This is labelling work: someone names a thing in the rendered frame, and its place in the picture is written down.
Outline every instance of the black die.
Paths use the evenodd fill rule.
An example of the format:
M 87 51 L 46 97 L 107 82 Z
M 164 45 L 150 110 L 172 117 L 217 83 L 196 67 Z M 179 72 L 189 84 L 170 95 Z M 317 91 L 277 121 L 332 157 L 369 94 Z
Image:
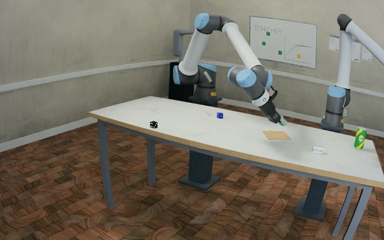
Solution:
M 157 128 L 158 127 L 158 122 L 157 121 L 151 121 L 149 126 L 153 129 Z

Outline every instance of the white wall trim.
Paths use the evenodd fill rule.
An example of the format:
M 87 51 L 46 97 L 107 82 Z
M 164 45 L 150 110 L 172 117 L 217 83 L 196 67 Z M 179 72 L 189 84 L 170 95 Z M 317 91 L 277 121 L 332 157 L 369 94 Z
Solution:
M 219 103 L 259 111 L 259 109 L 254 104 L 252 104 L 250 102 L 236 101 L 236 100 L 223 98 Z M 305 114 L 296 113 L 296 112 L 292 112 L 292 111 L 287 111 L 287 110 L 282 110 L 282 109 L 277 109 L 277 111 L 279 114 L 281 114 L 283 116 L 287 116 L 287 117 L 291 117 L 291 118 L 295 118 L 295 119 L 306 120 L 306 121 L 310 121 L 313 123 L 320 123 L 322 120 L 321 117 L 305 115 Z M 75 130 L 75 129 L 78 129 L 78 128 L 81 128 L 81 127 L 84 127 L 84 126 L 87 126 L 90 124 L 94 124 L 94 123 L 97 123 L 97 119 L 93 118 L 93 117 L 88 117 L 88 118 L 85 118 L 82 120 L 78 120 L 78 121 L 74 121 L 74 122 L 71 122 L 71 123 L 68 123 L 65 125 L 54 127 L 54 128 L 51 128 L 51 129 L 48 129 L 45 131 L 41 131 L 41 132 L 37 132 L 37 133 L 31 134 L 28 136 L 20 137 L 20 138 L 15 139 L 15 140 L 0 143 L 0 153 L 7 151 L 7 150 L 10 150 L 10 149 L 14 149 L 14 148 L 26 145 L 26 144 L 36 142 L 36 141 L 39 141 L 42 139 L 46 139 L 46 138 L 49 138 L 49 137 L 52 137 L 52 136 L 55 136 L 58 134 L 72 131 L 72 130 Z M 356 129 L 358 129 L 358 126 L 345 123 L 344 129 L 356 131 Z M 367 128 L 366 131 L 370 135 L 379 136 L 379 137 L 384 138 L 384 132 L 382 132 L 382 131 L 369 129 L 369 128 Z
M 237 101 L 237 100 L 231 100 L 231 99 L 223 98 L 219 103 L 260 111 L 258 109 L 258 107 L 256 107 L 254 104 L 252 104 L 250 102 L 243 102 L 243 101 Z M 313 123 L 318 123 L 318 124 L 320 124 L 320 122 L 322 121 L 321 117 L 310 116 L 310 115 L 296 113 L 293 111 L 287 111 L 287 110 L 282 110 L 282 109 L 276 109 L 276 110 L 278 111 L 279 114 L 281 114 L 283 116 L 287 116 L 287 117 L 291 117 L 291 118 L 295 118 L 295 119 L 301 119 L 301 120 L 305 120 L 305 121 L 309 121 L 309 122 L 313 122 Z M 358 126 L 344 123 L 344 129 L 356 131 L 358 129 Z M 366 132 L 370 135 L 384 138 L 384 132 L 382 132 L 382 131 L 367 128 Z
M 219 62 L 219 61 L 202 60 L 201 62 L 204 64 L 211 64 L 211 65 L 215 65 L 215 66 L 219 66 L 219 67 L 245 68 L 244 65 Z M 311 82 L 311 83 L 315 83 L 315 84 L 322 84 L 322 85 L 326 85 L 326 86 L 334 86 L 335 85 L 335 82 L 322 80 L 322 79 L 318 79 L 318 78 L 314 78 L 314 77 L 303 76 L 303 75 L 298 75 L 298 74 L 293 74 L 293 73 L 288 73 L 288 72 L 283 72 L 283 71 L 270 70 L 270 69 L 267 69 L 267 70 L 269 70 L 273 75 L 277 75 L 277 76 L 287 77 L 287 78 L 291 78 L 291 79 L 299 79 L 299 80 L 303 80 L 306 82 Z M 377 91 L 371 91 L 371 90 L 358 88 L 358 87 L 354 87 L 354 86 L 351 86 L 350 90 L 352 92 L 356 92 L 356 93 L 362 93 L 362 94 L 371 95 L 371 96 L 375 96 L 375 97 L 379 97 L 379 98 L 384 98 L 384 93 L 377 92 Z
M 76 72 L 70 72 L 70 73 L 54 75 L 54 76 L 41 77 L 41 78 L 36 78 L 32 80 L 19 81 L 15 83 L 0 85 L 0 93 L 12 91 L 16 89 L 32 87 L 40 84 L 48 84 L 48 83 L 53 83 L 57 81 L 80 78 L 80 77 L 85 77 L 85 76 L 90 76 L 95 74 L 104 74 L 104 73 L 110 73 L 110 72 L 127 70 L 127 69 L 137 69 L 137 68 L 167 65 L 167 64 L 170 64 L 171 62 L 177 62 L 177 61 L 178 61 L 177 59 L 173 59 L 173 60 L 138 62 L 138 63 L 118 65 L 118 66 L 107 66 L 107 67 L 95 68 L 95 69 L 84 70 L 84 71 L 76 71 Z
M 37 132 L 37 133 L 31 134 L 28 136 L 20 137 L 20 138 L 15 139 L 15 140 L 0 143 L 0 153 L 7 151 L 7 150 L 10 150 L 10 149 L 14 149 L 14 148 L 26 145 L 26 144 L 36 142 L 36 141 L 39 141 L 42 139 L 46 139 L 46 138 L 49 138 L 49 137 L 52 137 L 52 136 L 55 136 L 58 134 L 72 131 L 74 129 L 78 129 L 78 128 L 81 128 L 81 127 L 84 127 L 84 126 L 87 126 L 90 124 L 94 124 L 97 122 L 98 122 L 98 120 L 96 118 L 87 117 L 87 118 L 82 119 L 82 120 L 74 121 L 74 122 L 71 122 L 71 123 L 68 123 L 65 125 L 61 125 L 58 127 L 48 129 L 48 130 Z

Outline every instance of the flowchart drawing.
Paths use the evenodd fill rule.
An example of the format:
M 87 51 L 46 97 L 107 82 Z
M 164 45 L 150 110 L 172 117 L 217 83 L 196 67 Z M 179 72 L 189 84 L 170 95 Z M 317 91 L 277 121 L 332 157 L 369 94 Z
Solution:
M 259 59 L 316 68 L 317 25 L 251 16 L 249 45 Z

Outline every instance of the table leg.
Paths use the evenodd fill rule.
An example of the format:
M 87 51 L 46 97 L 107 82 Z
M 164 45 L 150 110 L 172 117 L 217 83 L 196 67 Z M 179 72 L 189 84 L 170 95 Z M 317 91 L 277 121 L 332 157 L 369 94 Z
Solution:
M 340 228 L 343 225 L 344 219 L 346 218 L 346 215 L 347 215 L 348 208 L 351 204 L 352 197 L 354 196 L 355 188 L 356 187 L 354 186 L 349 186 L 348 188 L 348 192 L 346 194 L 344 204 L 342 205 L 341 212 L 338 215 L 336 225 L 334 226 L 334 229 L 332 232 L 332 237 L 337 237 L 340 232 Z
M 208 190 L 220 180 L 219 176 L 212 175 L 213 163 L 213 156 L 189 151 L 188 175 L 180 178 L 178 182 L 196 189 Z
M 306 198 L 299 200 L 293 215 L 323 221 L 327 209 L 327 204 L 323 202 L 327 185 L 327 181 L 312 179 Z
M 108 159 L 107 126 L 100 120 L 97 121 L 98 150 L 100 152 L 102 185 L 104 187 L 105 203 L 109 209 L 114 208 L 114 196 L 110 173 L 110 160 Z
M 155 175 L 155 140 L 146 139 L 146 155 L 148 160 L 148 184 L 153 187 L 156 184 Z
M 362 219 L 364 210 L 366 209 L 368 199 L 370 198 L 372 192 L 372 188 L 373 187 L 371 186 L 366 186 L 361 189 L 361 194 L 358 197 L 356 208 L 354 209 L 352 218 L 350 219 L 348 227 L 346 228 L 346 232 L 344 234 L 344 237 L 342 238 L 343 240 L 352 240 L 352 238 L 354 237 L 356 229 L 358 228 L 360 220 Z

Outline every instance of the soda can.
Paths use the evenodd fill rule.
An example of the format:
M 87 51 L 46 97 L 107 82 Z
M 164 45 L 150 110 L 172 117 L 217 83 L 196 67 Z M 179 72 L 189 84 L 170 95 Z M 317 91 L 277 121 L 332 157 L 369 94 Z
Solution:
M 354 139 L 354 147 L 356 149 L 363 149 L 367 137 L 367 129 L 359 126 L 356 131 L 356 138 Z

